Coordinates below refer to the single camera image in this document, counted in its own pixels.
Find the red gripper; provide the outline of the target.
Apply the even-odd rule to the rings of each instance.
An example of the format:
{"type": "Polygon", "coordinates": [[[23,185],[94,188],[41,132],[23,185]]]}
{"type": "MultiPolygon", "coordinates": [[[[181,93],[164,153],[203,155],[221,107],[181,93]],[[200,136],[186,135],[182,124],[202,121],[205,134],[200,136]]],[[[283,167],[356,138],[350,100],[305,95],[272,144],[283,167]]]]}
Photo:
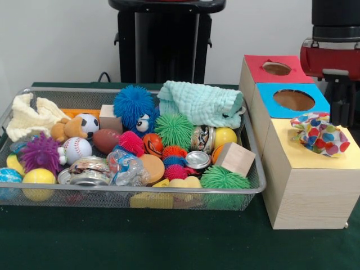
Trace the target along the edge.
{"type": "Polygon", "coordinates": [[[346,123],[346,127],[351,127],[359,90],[359,41],[319,42],[308,38],[301,45],[300,64],[304,73],[310,77],[348,77],[352,81],[346,91],[344,84],[333,85],[331,103],[332,123],[336,126],[346,123]]]}

